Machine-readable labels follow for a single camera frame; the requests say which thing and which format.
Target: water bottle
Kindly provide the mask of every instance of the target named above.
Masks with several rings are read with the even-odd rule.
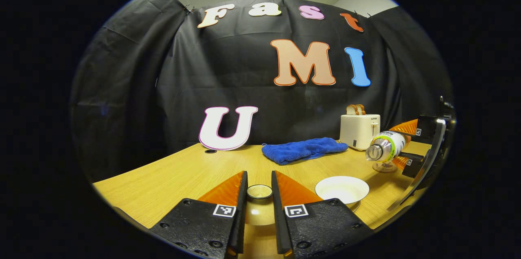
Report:
[[[410,140],[410,137],[406,138],[400,133],[383,131],[374,137],[365,151],[365,158],[369,161],[391,161],[402,152]]]

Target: white toaster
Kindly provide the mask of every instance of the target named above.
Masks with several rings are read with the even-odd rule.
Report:
[[[363,151],[380,133],[380,115],[364,114],[362,116],[340,116],[340,142],[349,147]]]

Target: wall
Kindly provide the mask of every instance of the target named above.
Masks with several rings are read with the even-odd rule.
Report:
[[[372,16],[398,5],[392,0],[339,0],[334,6],[368,17],[367,13]]]

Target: white letter u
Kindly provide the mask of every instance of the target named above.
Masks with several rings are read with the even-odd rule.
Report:
[[[220,151],[229,151],[241,147],[250,136],[250,128],[252,126],[253,114],[258,111],[255,106],[241,106],[235,110],[239,114],[237,129],[235,134],[229,138],[223,138],[218,135],[219,126],[223,120],[223,116],[227,114],[227,107],[209,107],[204,113],[204,119],[201,131],[199,132],[199,142],[204,147]]]

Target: letter m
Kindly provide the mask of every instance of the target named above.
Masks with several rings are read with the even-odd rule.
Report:
[[[331,74],[327,51],[329,45],[324,42],[311,42],[306,55],[291,40],[273,40],[271,46],[277,49],[279,57],[279,76],[274,79],[276,85],[291,86],[296,78],[291,74],[291,68],[296,71],[298,78],[304,84],[315,68],[315,75],[311,81],[317,85],[333,85],[337,82]]]

